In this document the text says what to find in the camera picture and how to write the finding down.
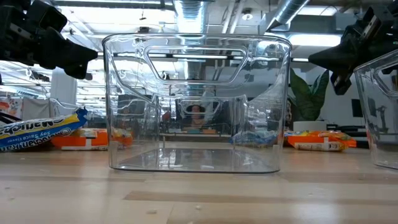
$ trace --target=wooden table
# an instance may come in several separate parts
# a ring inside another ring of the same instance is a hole
[[[398,223],[398,171],[369,151],[284,149],[272,175],[123,172],[107,152],[0,154],[8,223]]]

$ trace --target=potted plant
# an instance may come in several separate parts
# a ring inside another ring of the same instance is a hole
[[[318,76],[311,87],[290,69],[290,86],[294,96],[289,99],[294,105],[294,131],[324,131],[326,122],[317,121],[325,103],[326,88],[329,84],[329,70]]]

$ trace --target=ceiling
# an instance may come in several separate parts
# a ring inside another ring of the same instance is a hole
[[[141,1],[132,0],[45,0],[45,2],[55,6],[64,14],[69,23],[65,26],[62,35],[77,44],[85,45],[89,48],[102,51],[101,41],[110,34],[137,32],[139,27],[150,27],[151,32],[177,32],[175,11],[169,10],[172,5],[170,1],[165,1],[166,10],[143,9],[137,7]],[[206,32],[221,33],[223,28],[223,18],[230,4],[230,0],[208,1],[206,13]],[[363,12],[367,6],[375,2],[390,2],[381,0],[362,0],[362,1],[336,1],[336,0],[313,0],[305,6],[300,15],[311,15],[317,17],[331,17],[337,10],[346,9],[346,14],[354,11]],[[259,34],[258,25],[264,14],[277,8],[277,0],[247,0],[243,8],[251,10],[252,19],[244,20],[239,16],[235,29],[235,34]],[[327,47],[314,47],[306,45],[295,45],[293,56],[306,58],[309,54],[325,49]],[[306,70],[313,67],[303,65]],[[51,79],[52,71],[40,68],[35,65],[28,67],[21,63],[0,62],[0,73],[5,84],[20,91],[25,90],[45,96],[50,91],[50,83],[30,78],[30,71],[33,70]],[[95,103],[104,100],[104,72],[103,61],[101,58],[91,61],[88,65],[88,72],[93,74],[92,81],[78,80],[78,103]]]

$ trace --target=clear plastic bin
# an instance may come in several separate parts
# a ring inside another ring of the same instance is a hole
[[[355,72],[369,146],[375,165],[398,169],[398,51]]]
[[[109,163],[122,170],[279,170],[291,45],[271,36],[104,39]],[[131,133],[133,144],[123,143]]]

